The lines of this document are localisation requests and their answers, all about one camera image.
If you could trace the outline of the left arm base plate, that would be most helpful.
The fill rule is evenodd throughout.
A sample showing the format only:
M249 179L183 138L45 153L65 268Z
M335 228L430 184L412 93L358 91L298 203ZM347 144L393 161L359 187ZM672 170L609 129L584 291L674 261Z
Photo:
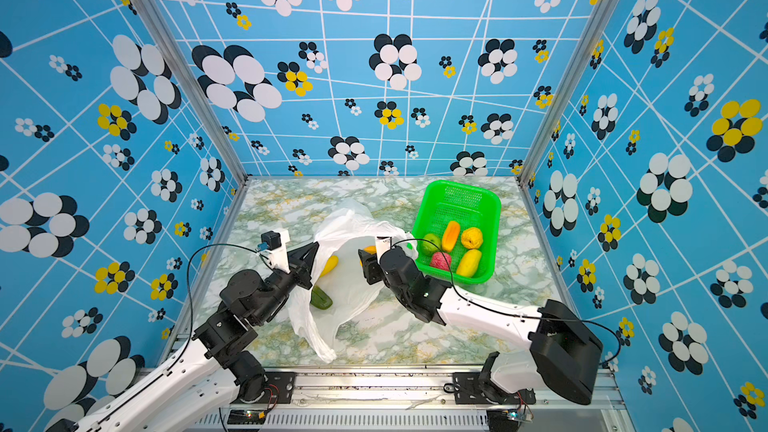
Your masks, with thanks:
M296 387L297 374L289 371L267 370L260 379L251 379L237 388L233 404L288 404Z

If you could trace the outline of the green fruit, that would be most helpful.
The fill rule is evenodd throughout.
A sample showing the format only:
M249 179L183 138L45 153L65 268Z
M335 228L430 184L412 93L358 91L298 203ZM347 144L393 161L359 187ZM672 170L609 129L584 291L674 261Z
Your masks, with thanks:
M441 252L441 238L434 233L427 233L423 238L418 240L420 254L425 257L432 257L434 254Z

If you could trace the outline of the green orange mango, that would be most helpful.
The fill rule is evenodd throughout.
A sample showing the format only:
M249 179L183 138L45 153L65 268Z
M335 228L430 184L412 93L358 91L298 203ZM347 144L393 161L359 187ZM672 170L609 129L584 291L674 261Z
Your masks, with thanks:
M333 300L319 286L315 286L311 290L310 305L319 310L328 310L333 305Z

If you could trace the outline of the orange yellow mango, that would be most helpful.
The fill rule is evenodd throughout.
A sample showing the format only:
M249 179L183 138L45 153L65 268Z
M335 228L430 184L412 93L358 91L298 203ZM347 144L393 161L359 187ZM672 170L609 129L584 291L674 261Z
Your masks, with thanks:
M461 257L459 265L457 266L456 273L460 277L472 278L475 276L479 269L479 264L482 259L482 252L478 249L469 249Z

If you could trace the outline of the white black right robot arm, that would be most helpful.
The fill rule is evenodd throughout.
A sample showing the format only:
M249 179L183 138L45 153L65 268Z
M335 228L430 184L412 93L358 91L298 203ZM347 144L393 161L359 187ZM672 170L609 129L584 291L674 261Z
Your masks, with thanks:
M423 274L399 246L382 254L358 251L370 285L386 286L425 323L491 335L519 349L488 355L472 392L492 404L522 404L526 390L546 388L577 405L592 402L602 342L563 303L542 307L494 301Z

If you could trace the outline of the pink red dragon fruit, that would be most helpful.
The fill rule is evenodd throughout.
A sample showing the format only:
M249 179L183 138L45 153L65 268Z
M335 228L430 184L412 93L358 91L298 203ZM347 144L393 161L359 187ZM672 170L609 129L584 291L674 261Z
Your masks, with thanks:
M450 272L452 269L452 257L442 251L435 252L431 257L430 266L438 270Z

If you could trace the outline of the yellow lemon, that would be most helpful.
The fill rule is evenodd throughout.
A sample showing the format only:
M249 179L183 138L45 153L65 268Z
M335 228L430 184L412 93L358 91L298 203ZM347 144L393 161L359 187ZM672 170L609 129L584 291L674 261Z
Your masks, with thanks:
M468 250L479 249L484 242L482 231L477 227L469 227L461 234L461 244Z

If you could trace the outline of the orange papaya slice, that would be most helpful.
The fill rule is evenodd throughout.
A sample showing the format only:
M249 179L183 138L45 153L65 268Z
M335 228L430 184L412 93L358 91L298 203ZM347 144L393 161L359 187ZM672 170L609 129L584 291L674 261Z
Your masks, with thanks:
M454 220L449 221L441 237L441 250L446 253L452 252L456 246L457 241L459 240L460 235L460 224Z

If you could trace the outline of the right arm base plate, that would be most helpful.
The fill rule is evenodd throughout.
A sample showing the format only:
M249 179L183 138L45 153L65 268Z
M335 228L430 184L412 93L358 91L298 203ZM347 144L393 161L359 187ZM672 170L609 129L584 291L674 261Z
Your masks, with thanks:
M443 384L443 391L452 395L459 405L522 406L536 403L532 389L506 392L481 372L455 372L451 380Z

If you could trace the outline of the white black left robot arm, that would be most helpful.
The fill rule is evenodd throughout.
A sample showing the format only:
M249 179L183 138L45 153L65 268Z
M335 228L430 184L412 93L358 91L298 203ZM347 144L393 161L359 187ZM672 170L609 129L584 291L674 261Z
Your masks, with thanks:
M61 418L53 431L183 430L213 408L266 398L278 389L247 350L257 328L273 320L297 287L312 287L316 242L271 251L268 277L244 269L221 290L217 310L166 362L117 399L78 420Z

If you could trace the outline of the white plastic bag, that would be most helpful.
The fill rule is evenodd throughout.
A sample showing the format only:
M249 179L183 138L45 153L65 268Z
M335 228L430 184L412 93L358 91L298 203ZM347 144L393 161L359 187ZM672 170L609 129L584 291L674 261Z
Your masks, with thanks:
M304 289L293 292L287 303L287 313L294 332L304 338L324 363L334 361L341 348L335 336L341 325L365 311L378 297L384 284L369 285L363 275L358 250L375 245L377 236L390 236L392 244L411 239L403 229L371 216L367 208L352 203L332 212L321 222L313 241L319 243L312 282L333 300L328 310L310 305L311 293ZM321 277L331 255L339 257L336 269Z

